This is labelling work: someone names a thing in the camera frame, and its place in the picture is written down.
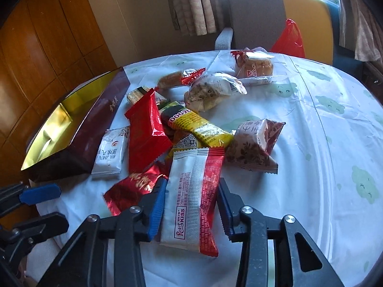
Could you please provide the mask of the red gold lettered packet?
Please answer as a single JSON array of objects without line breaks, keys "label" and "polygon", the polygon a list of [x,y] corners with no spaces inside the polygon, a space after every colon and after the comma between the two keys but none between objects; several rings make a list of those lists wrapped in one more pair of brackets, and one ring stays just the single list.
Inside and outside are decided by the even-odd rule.
[{"label": "red gold lettered packet", "polygon": [[156,162],[145,172],[132,173],[107,190],[103,198],[112,216],[117,216],[125,209],[137,205],[146,194],[154,189],[159,178],[168,179],[169,166]]}]

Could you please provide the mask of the small white snack packet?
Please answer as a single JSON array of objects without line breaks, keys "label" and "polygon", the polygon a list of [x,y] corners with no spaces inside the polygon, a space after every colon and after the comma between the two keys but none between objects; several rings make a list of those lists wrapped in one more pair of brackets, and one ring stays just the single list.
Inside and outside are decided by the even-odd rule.
[{"label": "small white snack packet", "polygon": [[105,131],[91,171],[93,178],[116,177],[120,174],[129,133],[129,126]]}]

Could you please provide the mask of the white red Kiss snack bar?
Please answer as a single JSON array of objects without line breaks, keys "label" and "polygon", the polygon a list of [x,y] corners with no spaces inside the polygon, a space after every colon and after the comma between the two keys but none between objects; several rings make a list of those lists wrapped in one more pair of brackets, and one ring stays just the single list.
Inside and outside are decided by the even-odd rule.
[{"label": "white red Kiss snack bar", "polygon": [[212,234],[222,147],[176,151],[166,186],[160,244],[218,256]]}]

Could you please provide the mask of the floral maroon white snack packet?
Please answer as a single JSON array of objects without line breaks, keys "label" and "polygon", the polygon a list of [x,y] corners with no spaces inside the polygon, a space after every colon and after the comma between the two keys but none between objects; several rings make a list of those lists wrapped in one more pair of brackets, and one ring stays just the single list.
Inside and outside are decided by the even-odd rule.
[{"label": "floral maroon white snack packet", "polygon": [[243,169],[278,174],[271,153],[284,126],[285,122],[269,119],[241,123],[226,149],[226,161]]}]

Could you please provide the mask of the shiny red snack packet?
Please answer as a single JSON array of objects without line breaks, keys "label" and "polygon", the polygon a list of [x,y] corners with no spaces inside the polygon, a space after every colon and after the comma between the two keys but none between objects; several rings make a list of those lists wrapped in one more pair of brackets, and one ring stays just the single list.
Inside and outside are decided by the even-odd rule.
[{"label": "shiny red snack packet", "polygon": [[125,117],[130,122],[129,173],[141,173],[173,146],[163,129],[155,90],[146,92]]}]

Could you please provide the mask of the cracker pack green trim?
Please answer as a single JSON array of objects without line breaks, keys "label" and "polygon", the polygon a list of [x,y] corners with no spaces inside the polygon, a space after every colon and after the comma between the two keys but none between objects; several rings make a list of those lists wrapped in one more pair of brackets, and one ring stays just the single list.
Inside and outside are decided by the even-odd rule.
[{"label": "cracker pack green trim", "polygon": [[[132,90],[131,92],[129,92],[127,94],[127,100],[131,103],[131,104],[135,104],[137,103],[137,101],[139,101],[141,99],[141,97],[143,97],[143,95],[145,95],[145,93],[147,93],[148,91],[150,90],[150,88],[146,87],[146,86],[140,86],[134,90]],[[159,94],[158,92],[154,92],[154,96],[155,96],[155,100],[156,100],[156,103],[157,105],[161,105],[161,104],[165,104],[168,100],[162,96],[161,94]]]}]

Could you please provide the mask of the yellow green snack bar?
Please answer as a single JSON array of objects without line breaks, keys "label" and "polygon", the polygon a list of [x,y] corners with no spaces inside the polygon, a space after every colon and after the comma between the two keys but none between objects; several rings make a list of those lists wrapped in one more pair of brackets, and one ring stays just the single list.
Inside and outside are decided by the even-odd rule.
[{"label": "yellow green snack bar", "polygon": [[196,112],[179,102],[170,102],[159,110],[160,119],[171,129],[193,134],[204,145],[226,148],[234,140],[234,136],[210,123]]}]

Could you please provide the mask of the clear bag nut pastry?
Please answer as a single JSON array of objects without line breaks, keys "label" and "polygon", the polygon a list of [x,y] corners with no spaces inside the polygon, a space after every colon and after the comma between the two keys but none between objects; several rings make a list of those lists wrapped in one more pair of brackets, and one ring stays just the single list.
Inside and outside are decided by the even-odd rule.
[{"label": "clear bag nut pastry", "polygon": [[184,102],[187,108],[198,113],[238,95],[247,95],[247,90],[236,77],[221,72],[206,73],[190,84]]}]

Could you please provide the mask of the round bread clear bag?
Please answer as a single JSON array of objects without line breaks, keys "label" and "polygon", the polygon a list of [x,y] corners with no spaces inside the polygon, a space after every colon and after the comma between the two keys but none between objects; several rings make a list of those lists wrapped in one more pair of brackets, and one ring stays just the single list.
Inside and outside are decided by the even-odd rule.
[{"label": "round bread clear bag", "polygon": [[274,72],[274,56],[257,50],[231,50],[235,59],[236,78],[245,86],[261,86],[287,79],[285,71]]}]

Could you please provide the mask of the brown roll red-end wrapper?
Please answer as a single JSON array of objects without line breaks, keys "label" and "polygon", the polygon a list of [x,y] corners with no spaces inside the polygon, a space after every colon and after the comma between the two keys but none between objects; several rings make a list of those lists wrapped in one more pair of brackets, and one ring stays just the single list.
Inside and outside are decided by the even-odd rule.
[{"label": "brown roll red-end wrapper", "polygon": [[205,68],[201,69],[185,69],[176,71],[166,76],[161,77],[157,83],[157,89],[171,89],[180,86],[189,86],[206,71]]}]

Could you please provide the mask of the maroon gold gift box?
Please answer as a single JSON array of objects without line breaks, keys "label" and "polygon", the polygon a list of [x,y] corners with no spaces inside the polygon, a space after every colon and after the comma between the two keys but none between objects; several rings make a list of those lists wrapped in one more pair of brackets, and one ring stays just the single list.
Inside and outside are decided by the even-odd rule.
[{"label": "maroon gold gift box", "polygon": [[101,139],[129,86],[123,68],[80,84],[30,140],[21,173],[35,183],[91,173]]}]

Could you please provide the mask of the wooden wardrobe panels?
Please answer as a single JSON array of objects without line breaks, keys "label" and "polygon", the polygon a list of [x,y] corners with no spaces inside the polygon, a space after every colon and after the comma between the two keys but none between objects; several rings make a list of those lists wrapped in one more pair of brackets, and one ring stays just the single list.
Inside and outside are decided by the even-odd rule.
[{"label": "wooden wardrobe panels", "polygon": [[18,0],[1,16],[1,186],[24,180],[31,137],[53,106],[116,63],[88,0]]}]

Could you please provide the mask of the red plastic bag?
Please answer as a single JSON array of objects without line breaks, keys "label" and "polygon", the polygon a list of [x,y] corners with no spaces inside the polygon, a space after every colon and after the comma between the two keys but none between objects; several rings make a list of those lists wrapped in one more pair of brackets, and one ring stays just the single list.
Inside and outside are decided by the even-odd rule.
[{"label": "red plastic bag", "polygon": [[303,38],[298,25],[294,20],[286,20],[286,26],[282,34],[270,51],[272,53],[281,53],[298,58],[305,58]]}]

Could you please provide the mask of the beige patterned curtain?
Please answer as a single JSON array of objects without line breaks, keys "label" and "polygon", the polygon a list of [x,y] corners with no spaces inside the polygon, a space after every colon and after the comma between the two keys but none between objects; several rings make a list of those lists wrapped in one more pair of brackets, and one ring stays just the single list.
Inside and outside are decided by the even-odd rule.
[{"label": "beige patterned curtain", "polygon": [[355,59],[382,67],[382,28],[362,0],[339,0],[339,44]]},{"label": "beige patterned curtain", "polygon": [[204,36],[224,28],[220,0],[168,0],[173,24],[185,36]]}]

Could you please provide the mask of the beige patterned curtain left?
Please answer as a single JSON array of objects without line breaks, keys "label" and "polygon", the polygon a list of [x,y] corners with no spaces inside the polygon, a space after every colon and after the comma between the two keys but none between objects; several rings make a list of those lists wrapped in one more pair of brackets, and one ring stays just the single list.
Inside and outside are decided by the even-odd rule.
[{"label": "beige patterned curtain left", "polygon": [[173,24],[185,36],[204,36],[224,28],[220,0],[168,0]]}]

